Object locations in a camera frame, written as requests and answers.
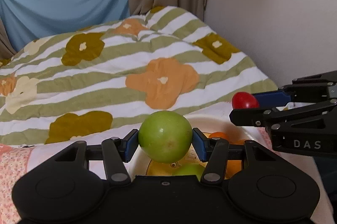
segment bolt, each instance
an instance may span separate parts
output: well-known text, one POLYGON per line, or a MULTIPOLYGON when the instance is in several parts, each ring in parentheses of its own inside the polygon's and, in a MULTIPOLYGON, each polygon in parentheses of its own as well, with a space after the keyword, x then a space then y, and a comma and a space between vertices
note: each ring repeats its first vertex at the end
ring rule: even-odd
POLYGON ((279 129, 281 127, 281 125, 280 124, 278 124, 278 123, 276 123, 276 124, 273 124, 272 125, 272 130, 277 130, 277 129, 279 129))
POLYGON ((220 176, 216 173, 208 173, 204 175, 203 178, 209 182, 215 182, 220 179, 220 176))
POLYGON ((127 180, 128 176, 124 173, 115 173, 111 176, 111 179, 116 182, 122 182, 127 180))

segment red fruit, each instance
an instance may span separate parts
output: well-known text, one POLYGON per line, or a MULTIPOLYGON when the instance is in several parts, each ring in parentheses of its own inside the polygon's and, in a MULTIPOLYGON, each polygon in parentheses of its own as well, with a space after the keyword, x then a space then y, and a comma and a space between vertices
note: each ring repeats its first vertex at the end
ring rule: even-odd
POLYGON ((257 108, 259 107, 257 99, 247 92, 238 92, 232 98, 233 109, 257 108))

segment white bowl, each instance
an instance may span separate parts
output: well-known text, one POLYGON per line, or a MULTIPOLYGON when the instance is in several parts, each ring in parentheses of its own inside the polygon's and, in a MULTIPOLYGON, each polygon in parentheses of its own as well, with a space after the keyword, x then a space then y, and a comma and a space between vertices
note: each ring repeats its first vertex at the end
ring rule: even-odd
MULTIPOLYGON (((186 115, 185 118, 190 122, 192 128, 197 127, 204 133, 227 133, 231 142, 236 142, 241 139, 252 139, 251 135, 249 135, 242 127, 233 125, 229 118, 221 119, 211 115, 186 115)), ((149 174, 149 171, 150 175, 170 175, 169 173, 174 171, 174 168, 187 162, 198 162, 204 166, 206 165, 206 163, 199 161, 193 146, 191 146, 190 150, 182 160, 172 164, 151 162, 151 159, 138 146, 132 160, 129 163, 129 175, 132 179, 134 179, 136 175, 146 175, 147 172, 149 174), (153 168, 148 170, 150 163, 156 165, 156 173, 153 173, 153 168)))

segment green fruit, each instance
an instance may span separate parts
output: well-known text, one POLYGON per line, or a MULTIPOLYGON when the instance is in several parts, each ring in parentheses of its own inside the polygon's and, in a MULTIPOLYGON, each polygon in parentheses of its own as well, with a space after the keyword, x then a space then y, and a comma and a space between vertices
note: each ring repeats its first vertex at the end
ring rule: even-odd
POLYGON ((182 159, 192 143, 192 127, 182 115, 158 111, 142 123, 138 142, 143 151, 159 163, 182 159))
POLYGON ((187 163, 179 167, 178 170, 173 173, 173 175, 196 175, 200 181, 204 170, 205 167, 198 163, 187 163))

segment wall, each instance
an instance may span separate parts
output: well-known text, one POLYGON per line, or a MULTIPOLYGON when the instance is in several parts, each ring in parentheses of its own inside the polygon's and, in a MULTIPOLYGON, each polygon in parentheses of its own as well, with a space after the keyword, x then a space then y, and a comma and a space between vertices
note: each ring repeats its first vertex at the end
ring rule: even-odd
POLYGON ((208 0, 205 22, 278 85, 337 70, 337 0, 208 0))

